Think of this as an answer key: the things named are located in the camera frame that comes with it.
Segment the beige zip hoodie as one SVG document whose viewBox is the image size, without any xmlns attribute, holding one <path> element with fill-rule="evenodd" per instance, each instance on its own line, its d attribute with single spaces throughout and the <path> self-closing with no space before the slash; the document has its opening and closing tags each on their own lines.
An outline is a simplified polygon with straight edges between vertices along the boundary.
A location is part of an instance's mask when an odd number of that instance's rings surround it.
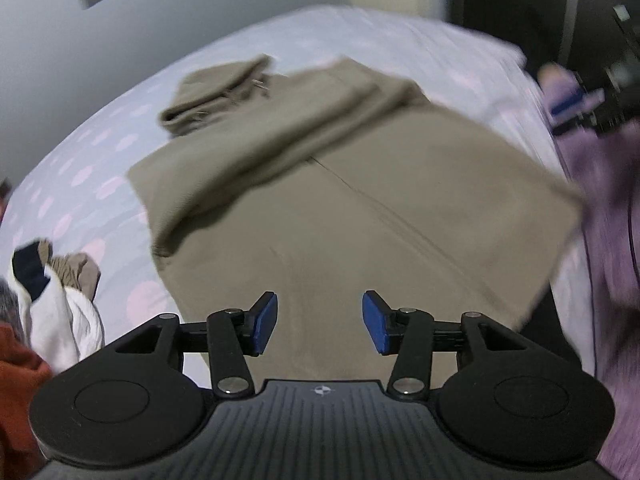
<svg viewBox="0 0 640 480">
<path fill-rule="evenodd" d="M 369 289 L 443 321 L 520 326 L 582 218 L 565 178 L 350 58 L 198 70 L 160 124 L 169 142 L 128 174 L 157 272 L 190 321 L 276 293 L 256 382 L 387 377 L 362 322 Z"/>
</svg>

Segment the purple garment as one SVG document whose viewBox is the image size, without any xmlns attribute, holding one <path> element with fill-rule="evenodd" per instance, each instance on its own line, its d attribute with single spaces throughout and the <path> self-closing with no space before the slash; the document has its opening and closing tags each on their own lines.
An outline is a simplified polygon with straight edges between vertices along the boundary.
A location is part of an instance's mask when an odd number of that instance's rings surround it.
<svg viewBox="0 0 640 480">
<path fill-rule="evenodd" d="M 550 110 L 580 89 L 574 74 L 548 63 L 538 72 Z M 616 406 L 599 460 L 620 479 L 639 475 L 639 121 L 598 136 L 577 129 L 554 140 L 567 175 L 582 189 L 582 232 L 591 280 L 594 374 Z"/>
</svg>

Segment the white garment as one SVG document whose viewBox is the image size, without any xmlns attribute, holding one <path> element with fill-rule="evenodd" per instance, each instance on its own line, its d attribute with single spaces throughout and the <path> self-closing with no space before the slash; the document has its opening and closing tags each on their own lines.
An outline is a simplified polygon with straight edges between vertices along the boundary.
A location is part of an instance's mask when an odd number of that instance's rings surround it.
<svg viewBox="0 0 640 480">
<path fill-rule="evenodd" d="M 54 374 L 76 365 L 104 346 L 98 310 L 82 292 L 62 284 L 50 266 L 43 268 L 49 281 L 37 299 L 9 267 L 6 280 L 17 296 L 26 344 Z"/>
</svg>

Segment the orange garment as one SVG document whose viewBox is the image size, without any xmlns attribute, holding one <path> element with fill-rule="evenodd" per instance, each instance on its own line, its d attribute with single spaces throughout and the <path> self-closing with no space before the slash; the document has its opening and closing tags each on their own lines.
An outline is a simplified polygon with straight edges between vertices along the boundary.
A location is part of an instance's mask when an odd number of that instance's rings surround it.
<svg viewBox="0 0 640 480">
<path fill-rule="evenodd" d="M 52 377 L 49 365 L 1 324 L 1 478 L 28 479 L 43 458 L 30 428 L 32 398 Z"/>
</svg>

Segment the khaki folded garment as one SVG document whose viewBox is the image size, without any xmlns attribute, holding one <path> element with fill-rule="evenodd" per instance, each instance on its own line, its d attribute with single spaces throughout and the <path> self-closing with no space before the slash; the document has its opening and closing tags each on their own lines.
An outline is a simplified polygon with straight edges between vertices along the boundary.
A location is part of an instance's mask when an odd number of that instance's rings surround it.
<svg viewBox="0 0 640 480">
<path fill-rule="evenodd" d="M 42 238 L 37 242 L 38 255 L 43 264 L 50 266 L 65 287 L 77 289 L 90 301 L 96 298 L 101 278 L 101 270 L 86 252 L 56 256 L 50 240 Z"/>
</svg>

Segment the grey fuzzy garment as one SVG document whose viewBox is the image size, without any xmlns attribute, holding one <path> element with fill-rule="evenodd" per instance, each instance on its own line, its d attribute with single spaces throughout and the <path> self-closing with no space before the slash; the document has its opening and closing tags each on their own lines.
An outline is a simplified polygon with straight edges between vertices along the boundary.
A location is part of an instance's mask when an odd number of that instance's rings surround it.
<svg viewBox="0 0 640 480">
<path fill-rule="evenodd" d="M 0 320 L 11 326 L 15 338 L 21 344 L 25 341 L 17 296 L 4 278 L 0 278 Z"/>
</svg>

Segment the polka dot bed sheet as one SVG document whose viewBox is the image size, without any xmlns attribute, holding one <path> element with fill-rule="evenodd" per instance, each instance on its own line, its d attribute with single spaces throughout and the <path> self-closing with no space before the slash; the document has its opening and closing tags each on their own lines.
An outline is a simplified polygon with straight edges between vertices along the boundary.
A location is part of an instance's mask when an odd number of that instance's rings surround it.
<svg viewBox="0 0 640 480">
<path fill-rule="evenodd" d="M 45 238 L 58 254 L 86 252 L 98 264 L 101 278 L 92 303 L 104 344 L 165 311 L 196 322 L 184 317 L 157 272 L 148 217 L 128 174 L 169 142 L 160 113 L 186 76 L 261 55 L 283 76 L 350 58 L 409 79 L 431 102 L 492 130 L 565 178 L 540 92 L 524 72 L 518 48 L 422 18 L 311 6 L 247 27 L 171 64 L 58 144 L 12 196 L 1 228 L 2 278 L 12 266 L 18 279 L 14 254 L 26 246 L 38 250 L 38 240 Z"/>
</svg>

